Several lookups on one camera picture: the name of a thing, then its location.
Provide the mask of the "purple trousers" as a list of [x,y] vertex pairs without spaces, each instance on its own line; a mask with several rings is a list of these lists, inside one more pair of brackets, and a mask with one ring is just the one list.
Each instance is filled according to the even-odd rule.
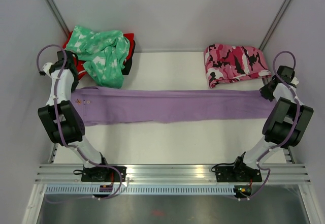
[[274,102],[257,90],[76,89],[71,95],[85,125],[267,118]]

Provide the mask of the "pink camouflage trousers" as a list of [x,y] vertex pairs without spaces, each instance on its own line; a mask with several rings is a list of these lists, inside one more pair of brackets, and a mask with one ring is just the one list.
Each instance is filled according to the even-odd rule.
[[221,83],[271,77],[264,54],[251,46],[210,45],[204,51],[204,67],[210,89]]

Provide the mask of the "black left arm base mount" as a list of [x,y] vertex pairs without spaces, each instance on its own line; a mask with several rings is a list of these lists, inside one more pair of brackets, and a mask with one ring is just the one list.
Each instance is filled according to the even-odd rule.
[[75,175],[81,175],[82,182],[125,182],[125,166],[113,166],[117,171],[111,168],[83,168],[83,170],[74,170]]

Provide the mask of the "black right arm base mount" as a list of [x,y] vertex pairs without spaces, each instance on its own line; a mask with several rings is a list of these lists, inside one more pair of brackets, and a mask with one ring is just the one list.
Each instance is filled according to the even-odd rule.
[[260,170],[252,169],[246,166],[213,166],[211,171],[216,176],[217,182],[232,182],[232,183],[250,183],[262,182]]

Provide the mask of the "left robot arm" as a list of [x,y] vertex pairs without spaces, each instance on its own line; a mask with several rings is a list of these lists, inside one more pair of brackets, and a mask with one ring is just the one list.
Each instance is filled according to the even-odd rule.
[[72,92],[78,85],[78,72],[74,59],[77,55],[61,49],[58,61],[47,62],[39,71],[51,79],[50,96],[45,106],[38,109],[38,116],[52,143],[72,150],[86,169],[93,170],[93,177],[100,182],[110,178],[111,170],[105,158],[85,137],[85,125],[71,102]]

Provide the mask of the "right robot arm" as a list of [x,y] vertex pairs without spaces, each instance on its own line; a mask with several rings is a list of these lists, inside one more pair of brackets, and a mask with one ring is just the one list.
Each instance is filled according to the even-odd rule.
[[276,104],[264,124],[261,140],[237,157],[231,169],[236,181],[244,181],[250,171],[258,170],[274,153],[282,148],[295,147],[301,141],[314,110],[298,98],[297,84],[294,69],[280,66],[271,82],[261,89],[261,95],[275,100]]

